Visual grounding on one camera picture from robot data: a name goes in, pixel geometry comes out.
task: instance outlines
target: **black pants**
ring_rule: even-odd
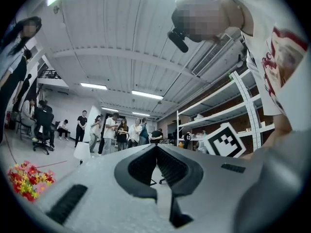
[[[128,142],[127,142],[127,148],[129,149],[129,148],[131,148],[131,147],[137,147],[138,146],[138,142],[132,142],[132,140],[130,139],[130,140],[128,140]]]
[[[84,137],[84,130],[78,125],[77,126],[77,132],[76,132],[76,145],[78,144],[78,142],[82,142],[83,141],[83,137]]]
[[[63,128],[59,128],[59,129],[57,129],[57,131],[59,132],[60,137],[62,137],[63,133],[65,133],[65,138],[68,137],[68,130],[64,130]]]
[[[100,142],[100,144],[99,144],[98,154],[102,154],[104,145],[105,145],[105,139],[102,138],[102,139],[101,139],[101,142]]]

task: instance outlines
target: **red flower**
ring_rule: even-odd
[[[23,194],[23,197],[25,197],[26,199],[28,199],[28,201],[30,201],[30,202],[34,202],[34,198],[33,198],[33,196],[31,196],[31,193],[30,192],[24,192]]]

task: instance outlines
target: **ceiling beam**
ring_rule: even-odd
[[[164,60],[164,59],[157,58],[157,57],[144,54],[144,53],[140,53],[140,52],[134,52],[134,51],[122,50],[122,49],[108,49],[108,48],[75,49],[74,51],[65,50],[65,51],[56,52],[53,54],[53,57],[60,58],[60,57],[75,56],[75,53],[76,53],[77,55],[102,55],[102,56],[114,56],[114,57],[120,57],[120,58],[126,58],[126,59],[133,59],[133,60],[150,63],[150,64],[153,64],[159,67],[163,67],[163,68],[175,71],[177,73],[180,72],[182,75],[186,75],[199,82],[206,83],[205,80],[202,80],[194,76],[190,70],[188,69],[182,70],[183,68],[182,66],[174,64],[168,60]]]

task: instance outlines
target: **railing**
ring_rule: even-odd
[[[40,73],[39,78],[44,79],[62,79],[55,70],[45,70]]]

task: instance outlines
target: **flower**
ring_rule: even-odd
[[[38,194],[44,192],[47,188],[47,184],[46,183],[43,183],[43,182],[40,182],[38,185],[37,185],[37,189],[36,189],[36,192]]]

